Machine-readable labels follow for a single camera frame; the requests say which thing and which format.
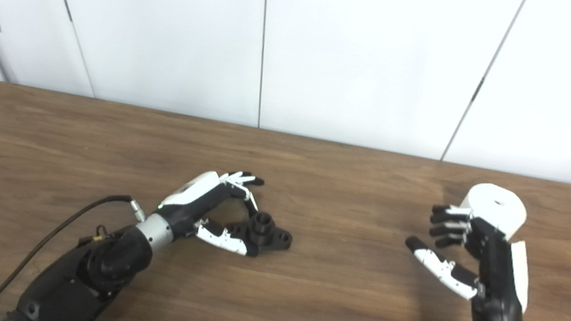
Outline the white and black left hand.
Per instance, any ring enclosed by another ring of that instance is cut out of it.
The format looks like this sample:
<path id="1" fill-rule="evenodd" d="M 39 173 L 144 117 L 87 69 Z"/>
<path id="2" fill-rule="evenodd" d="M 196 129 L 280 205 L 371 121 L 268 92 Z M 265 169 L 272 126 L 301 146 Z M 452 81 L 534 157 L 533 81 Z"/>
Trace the white and black left hand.
<path id="1" fill-rule="evenodd" d="M 160 217 L 172 241 L 197 237 L 207 244 L 248 257 L 257 257 L 259 249 L 245 239 L 233 237 L 223 225 L 211 221 L 207 214 L 228 199 L 240 199 L 249 217 L 258 213 L 258 205 L 248 186 L 265 182 L 250 171 L 218 174 L 206 171 L 184 184 L 164 199 L 152 217 Z"/>

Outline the white and black right hand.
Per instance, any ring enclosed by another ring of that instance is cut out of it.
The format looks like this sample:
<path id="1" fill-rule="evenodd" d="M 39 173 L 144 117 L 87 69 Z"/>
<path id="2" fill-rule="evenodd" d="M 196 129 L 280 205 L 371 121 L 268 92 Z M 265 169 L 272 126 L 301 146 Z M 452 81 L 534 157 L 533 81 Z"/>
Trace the white and black right hand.
<path id="1" fill-rule="evenodd" d="M 405 245 L 438 281 L 470 302 L 472 321 L 524 321 L 526 313 L 526 246 L 511 243 L 506 234 L 469 208 L 432 207 L 428 231 L 431 248 L 417 236 Z M 478 263 L 478 273 L 448 260 L 440 249 L 463 247 Z"/>

